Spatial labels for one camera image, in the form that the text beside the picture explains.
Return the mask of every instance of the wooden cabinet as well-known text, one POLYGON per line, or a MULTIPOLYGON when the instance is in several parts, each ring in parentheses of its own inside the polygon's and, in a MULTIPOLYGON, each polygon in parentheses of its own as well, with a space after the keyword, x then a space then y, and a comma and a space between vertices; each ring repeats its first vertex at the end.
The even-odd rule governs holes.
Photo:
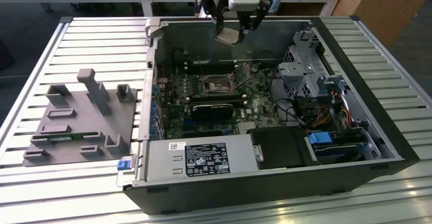
POLYGON ((384 45, 398 37, 426 0, 339 0, 334 16, 356 15, 384 45))

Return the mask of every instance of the aluminum extrusion table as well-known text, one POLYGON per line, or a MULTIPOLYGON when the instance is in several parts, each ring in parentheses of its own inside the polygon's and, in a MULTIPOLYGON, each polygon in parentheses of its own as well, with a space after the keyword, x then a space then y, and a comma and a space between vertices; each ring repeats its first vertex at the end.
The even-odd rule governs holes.
MULTIPOLYGON (((59 24, 0 129, 2 223, 419 223, 432 221, 432 100, 360 21, 323 19, 360 75, 414 146, 422 161, 350 193, 315 196, 192 213, 148 216, 122 193, 118 161, 23 167, 39 125, 48 85, 76 81, 94 68, 106 88, 128 83, 140 90, 147 69, 146 18, 74 18, 59 24)), ((132 132, 138 148, 139 110, 132 132)))

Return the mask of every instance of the blue tab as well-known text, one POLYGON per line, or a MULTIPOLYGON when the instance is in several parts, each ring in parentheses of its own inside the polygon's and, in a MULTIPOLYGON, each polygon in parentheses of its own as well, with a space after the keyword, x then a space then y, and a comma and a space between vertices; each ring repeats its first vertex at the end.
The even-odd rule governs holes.
POLYGON ((118 163, 118 170, 131 170, 132 160, 120 160, 118 163))
POLYGON ((328 132, 312 132, 308 137, 311 144, 332 143, 331 134, 328 132))

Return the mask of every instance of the dark floor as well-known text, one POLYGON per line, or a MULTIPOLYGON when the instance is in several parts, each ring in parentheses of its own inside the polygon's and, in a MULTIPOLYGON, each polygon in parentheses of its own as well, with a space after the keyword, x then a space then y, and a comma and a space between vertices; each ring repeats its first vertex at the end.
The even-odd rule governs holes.
MULTIPOLYGON (((60 17, 139 16, 136 4, 91 5, 72 9, 70 4, 52 4, 46 13, 40 4, 2 4, 0 40, 10 49, 15 64, 0 70, 0 124, 10 112, 27 77, 34 69, 60 17)), ((159 15, 192 15, 187 4, 155 6, 159 15)), ((415 77, 426 91, 432 93, 432 0, 428 0, 390 47, 390 51, 415 77)))

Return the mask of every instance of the power supply label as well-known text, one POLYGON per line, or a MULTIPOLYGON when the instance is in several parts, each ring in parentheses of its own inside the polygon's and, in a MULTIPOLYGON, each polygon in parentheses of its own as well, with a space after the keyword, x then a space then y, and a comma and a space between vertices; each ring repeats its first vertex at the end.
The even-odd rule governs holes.
POLYGON ((184 151, 190 177, 230 173, 226 143, 186 146, 184 151))

